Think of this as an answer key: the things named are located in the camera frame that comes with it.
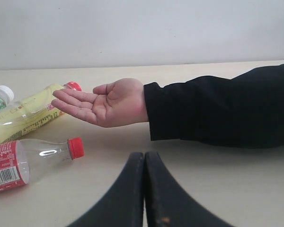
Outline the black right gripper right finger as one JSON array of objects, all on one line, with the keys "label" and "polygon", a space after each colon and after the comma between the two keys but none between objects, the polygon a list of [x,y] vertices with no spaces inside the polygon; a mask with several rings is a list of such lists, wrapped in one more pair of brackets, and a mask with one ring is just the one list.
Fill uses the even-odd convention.
[{"label": "black right gripper right finger", "polygon": [[150,227],[231,226],[194,200],[153,151],[145,154],[144,198]]}]

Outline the open human hand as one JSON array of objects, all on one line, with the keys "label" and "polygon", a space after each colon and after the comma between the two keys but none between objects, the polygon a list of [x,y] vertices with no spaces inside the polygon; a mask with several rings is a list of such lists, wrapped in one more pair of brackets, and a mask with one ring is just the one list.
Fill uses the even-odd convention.
[{"label": "open human hand", "polygon": [[137,79],[120,79],[87,93],[71,89],[53,92],[52,106],[77,119],[104,128],[147,122],[144,85]]}]

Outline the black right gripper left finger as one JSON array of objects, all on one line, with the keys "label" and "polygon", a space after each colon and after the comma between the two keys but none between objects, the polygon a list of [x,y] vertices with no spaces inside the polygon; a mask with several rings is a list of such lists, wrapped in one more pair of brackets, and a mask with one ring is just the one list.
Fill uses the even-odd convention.
[{"label": "black right gripper left finger", "polygon": [[70,227],[143,226],[144,154],[133,152],[105,195]]}]

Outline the black sleeved forearm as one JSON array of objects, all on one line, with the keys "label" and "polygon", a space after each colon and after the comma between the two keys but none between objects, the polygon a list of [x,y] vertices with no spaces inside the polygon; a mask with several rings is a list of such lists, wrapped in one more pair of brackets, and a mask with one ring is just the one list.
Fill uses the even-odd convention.
[{"label": "black sleeved forearm", "polygon": [[152,140],[192,140],[236,148],[284,145],[284,64],[232,79],[201,76],[144,86]]}]

